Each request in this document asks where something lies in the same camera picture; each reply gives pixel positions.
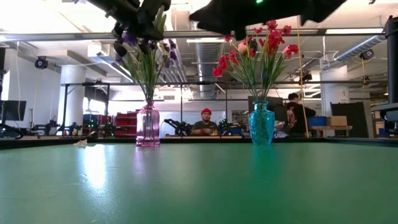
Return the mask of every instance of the man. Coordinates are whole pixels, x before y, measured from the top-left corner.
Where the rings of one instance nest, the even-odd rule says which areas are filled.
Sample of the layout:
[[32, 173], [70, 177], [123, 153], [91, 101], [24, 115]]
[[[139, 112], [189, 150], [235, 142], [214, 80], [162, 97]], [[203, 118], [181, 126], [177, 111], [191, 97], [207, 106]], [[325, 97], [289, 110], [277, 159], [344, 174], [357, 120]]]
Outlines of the man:
[[[287, 109], [287, 124], [290, 128], [290, 135], [293, 137], [304, 137], [305, 119], [303, 105], [299, 104], [299, 96], [296, 93], [289, 94], [289, 103], [286, 105]], [[307, 119], [315, 116], [316, 112], [310, 108], [304, 107]]]
[[217, 124], [210, 121], [210, 118], [211, 110], [208, 108], [203, 109], [201, 111], [201, 121], [193, 125], [192, 134], [201, 136], [216, 135], [218, 133]]

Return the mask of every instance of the cardboard box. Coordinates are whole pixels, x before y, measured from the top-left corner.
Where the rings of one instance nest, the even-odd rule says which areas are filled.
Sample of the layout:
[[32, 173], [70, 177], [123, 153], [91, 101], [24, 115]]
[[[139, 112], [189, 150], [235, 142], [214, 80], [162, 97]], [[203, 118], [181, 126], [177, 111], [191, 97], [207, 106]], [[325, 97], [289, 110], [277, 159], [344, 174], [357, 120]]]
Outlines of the cardboard box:
[[347, 126], [346, 116], [330, 116], [326, 119], [327, 126]]

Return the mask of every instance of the green table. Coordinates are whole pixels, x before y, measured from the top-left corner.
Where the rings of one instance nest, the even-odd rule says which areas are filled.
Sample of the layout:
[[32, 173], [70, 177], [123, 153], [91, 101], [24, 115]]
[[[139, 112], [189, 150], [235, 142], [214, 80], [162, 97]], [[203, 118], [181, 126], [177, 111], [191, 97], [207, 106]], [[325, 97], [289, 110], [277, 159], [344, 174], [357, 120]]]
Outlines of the green table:
[[0, 151], [0, 223], [398, 223], [398, 149], [97, 144]]

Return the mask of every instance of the vase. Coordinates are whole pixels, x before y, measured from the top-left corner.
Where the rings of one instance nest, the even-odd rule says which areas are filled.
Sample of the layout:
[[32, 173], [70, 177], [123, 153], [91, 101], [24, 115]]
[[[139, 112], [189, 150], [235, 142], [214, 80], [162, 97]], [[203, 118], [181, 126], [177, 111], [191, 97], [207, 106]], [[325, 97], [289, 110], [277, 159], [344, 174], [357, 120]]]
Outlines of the vase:
[[159, 119], [160, 114], [154, 107], [154, 102], [147, 101], [137, 114], [137, 146], [157, 147], [160, 145]]
[[267, 110], [267, 105], [268, 101], [256, 101], [249, 114], [250, 136], [256, 145], [268, 145], [274, 136], [275, 114]]

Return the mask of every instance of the teal glass vase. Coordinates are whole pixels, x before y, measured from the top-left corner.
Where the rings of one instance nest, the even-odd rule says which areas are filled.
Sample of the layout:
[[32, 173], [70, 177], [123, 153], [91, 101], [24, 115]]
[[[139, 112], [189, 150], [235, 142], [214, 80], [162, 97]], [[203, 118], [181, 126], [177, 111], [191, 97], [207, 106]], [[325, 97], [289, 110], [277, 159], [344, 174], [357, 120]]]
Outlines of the teal glass vase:
[[250, 136], [255, 145], [269, 145], [274, 136], [275, 114], [267, 106], [268, 101], [256, 101], [249, 114]]

